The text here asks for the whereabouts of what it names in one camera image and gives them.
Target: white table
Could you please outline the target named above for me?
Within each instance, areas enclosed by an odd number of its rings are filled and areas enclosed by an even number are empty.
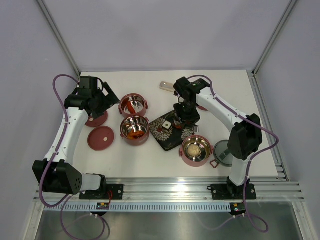
[[[159,89],[161,81],[175,83],[181,77],[203,74],[213,81],[215,91],[231,105],[251,115],[259,115],[257,103],[245,70],[197,70],[197,71],[135,71],[135,72],[85,72],[82,76],[99,77],[107,82],[121,99],[130,93],[141,94],[149,109],[145,117],[152,122],[173,110],[178,98],[171,92]],[[212,145],[229,139],[230,133],[211,113],[198,111],[199,135],[207,138]],[[103,174],[107,178],[188,178],[188,177],[227,177],[231,169],[219,166],[213,169],[209,161],[201,167],[191,167],[179,157],[178,147],[164,151],[150,134],[148,141],[141,146],[131,146],[120,137],[120,124],[123,116],[117,106],[108,109],[108,120],[104,126],[113,129],[113,144],[103,150],[94,151],[87,143],[91,127],[84,126],[74,153],[73,166],[81,173]],[[262,132],[263,143],[259,149],[268,146]],[[251,177],[277,177],[273,156],[267,151],[256,157],[250,169]]]

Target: pink bowl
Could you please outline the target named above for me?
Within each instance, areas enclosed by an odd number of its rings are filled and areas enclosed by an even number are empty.
[[[188,148],[191,145],[197,145],[199,147],[200,153],[197,156],[189,155]],[[213,152],[214,146],[212,146],[205,137],[200,135],[187,137],[179,148],[179,156],[191,167],[201,167],[205,165]]]
[[[143,131],[144,135],[136,139],[129,138],[129,134],[132,131]],[[129,116],[122,121],[120,132],[120,136],[127,144],[132,146],[142,145],[148,140],[150,135],[149,119],[143,116]]]
[[[135,110],[135,113],[131,113],[128,109],[128,102],[130,102],[132,108]],[[141,116],[146,115],[148,109],[148,102],[144,99],[143,96],[137,93],[130,93],[125,95],[118,105],[119,112],[125,118],[132,116]]]

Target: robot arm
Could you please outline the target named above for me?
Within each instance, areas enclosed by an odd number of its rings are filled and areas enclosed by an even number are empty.
[[[109,85],[102,81],[101,84],[102,89],[99,89],[97,77],[82,76],[79,80],[79,87],[65,100],[64,106],[68,119],[63,116],[56,138],[44,160],[35,161],[32,167],[34,175],[40,183],[45,168],[49,164],[48,160],[56,153],[44,178],[42,187],[44,192],[75,195],[80,191],[97,191],[105,188],[104,176],[81,174],[72,166],[78,139],[88,117],[92,115],[94,119],[98,118],[107,109],[119,103],[119,99]],[[106,89],[108,95],[103,94],[103,89]],[[66,132],[63,133],[66,124],[68,126]]]
[[[200,119],[197,106],[202,106],[216,116],[229,130],[228,149],[233,156],[233,162],[227,183],[229,183],[230,192],[238,192],[238,187],[243,187],[245,182],[248,156],[256,152],[262,143],[261,130],[241,120],[222,106],[213,97],[209,83],[203,79],[190,83],[183,77],[178,79],[173,87],[183,98],[183,103],[173,106],[177,122],[181,124],[197,122]],[[246,116],[252,122],[261,125],[260,118],[256,114],[249,116],[234,108],[221,97],[219,99],[238,115]]]

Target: white wall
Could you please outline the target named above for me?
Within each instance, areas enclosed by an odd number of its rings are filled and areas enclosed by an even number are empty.
[[[290,179],[320,236],[320,1],[301,0],[258,73]]]
[[[52,80],[73,72],[34,1],[2,1],[0,30],[0,238],[17,240],[37,183],[33,162],[43,159],[62,117]],[[74,82],[57,85],[65,97]]]
[[[252,69],[289,0],[45,0],[82,72]]]

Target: gray lid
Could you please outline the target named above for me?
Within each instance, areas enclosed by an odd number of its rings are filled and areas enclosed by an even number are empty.
[[[231,167],[233,156],[228,149],[228,140],[219,141],[213,149],[213,155],[218,163],[225,167]]]

